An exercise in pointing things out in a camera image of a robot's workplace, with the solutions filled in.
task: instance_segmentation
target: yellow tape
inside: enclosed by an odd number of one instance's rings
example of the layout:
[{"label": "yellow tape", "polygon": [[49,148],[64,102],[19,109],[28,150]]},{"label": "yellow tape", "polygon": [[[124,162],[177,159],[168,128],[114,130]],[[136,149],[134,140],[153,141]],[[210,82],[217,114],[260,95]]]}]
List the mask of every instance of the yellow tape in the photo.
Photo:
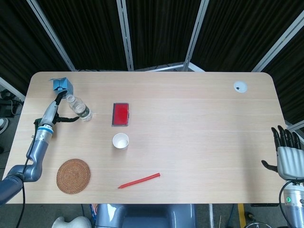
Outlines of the yellow tape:
[{"label": "yellow tape", "polygon": [[237,209],[238,209],[239,224],[241,228],[243,228],[246,226],[244,204],[238,203]]}]

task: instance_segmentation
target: red box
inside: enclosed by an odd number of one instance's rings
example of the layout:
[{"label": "red box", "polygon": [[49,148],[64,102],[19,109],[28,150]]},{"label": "red box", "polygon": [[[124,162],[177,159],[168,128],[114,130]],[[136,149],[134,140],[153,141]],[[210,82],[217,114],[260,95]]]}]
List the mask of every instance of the red box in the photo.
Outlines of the red box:
[{"label": "red box", "polygon": [[114,103],[112,126],[128,126],[129,122],[129,104]]}]

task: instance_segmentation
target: bottle label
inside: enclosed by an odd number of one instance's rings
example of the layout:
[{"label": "bottle label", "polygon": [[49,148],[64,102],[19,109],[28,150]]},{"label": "bottle label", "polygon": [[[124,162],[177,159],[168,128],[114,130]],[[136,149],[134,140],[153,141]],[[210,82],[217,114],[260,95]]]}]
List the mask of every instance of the bottle label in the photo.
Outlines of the bottle label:
[{"label": "bottle label", "polygon": [[90,109],[87,106],[85,106],[85,110],[82,113],[78,113],[77,115],[80,118],[85,118],[87,115],[89,115],[89,113],[90,113]]}]

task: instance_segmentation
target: woven coaster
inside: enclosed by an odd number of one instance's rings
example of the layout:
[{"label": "woven coaster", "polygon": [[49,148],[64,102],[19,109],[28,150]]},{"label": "woven coaster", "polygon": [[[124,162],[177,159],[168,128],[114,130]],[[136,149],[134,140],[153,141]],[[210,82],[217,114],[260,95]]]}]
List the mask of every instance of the woven coaster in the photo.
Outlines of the woven coaster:
[{"label": "woven coaster", "polygon": [[75,194],[86,188],[90,181],[89,166],[80,159],[63,163],[57,172],[57,186],[67,194]]}]

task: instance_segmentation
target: plastic bottle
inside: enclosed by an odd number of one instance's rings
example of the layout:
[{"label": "plastic bottle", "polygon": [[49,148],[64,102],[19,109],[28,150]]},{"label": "plastic bottle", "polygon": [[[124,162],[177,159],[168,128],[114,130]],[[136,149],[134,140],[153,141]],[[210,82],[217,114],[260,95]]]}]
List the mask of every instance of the plastic bottle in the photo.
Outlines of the plastic bottle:
[{"label": "plastic bottle", "polygon": [[83,121],[89,121],[92,119],[93,114],[91,110],[80,98],[75,97],[74,95],[67,95],[66,98],[70,108],[80,117],[80,119]]}]

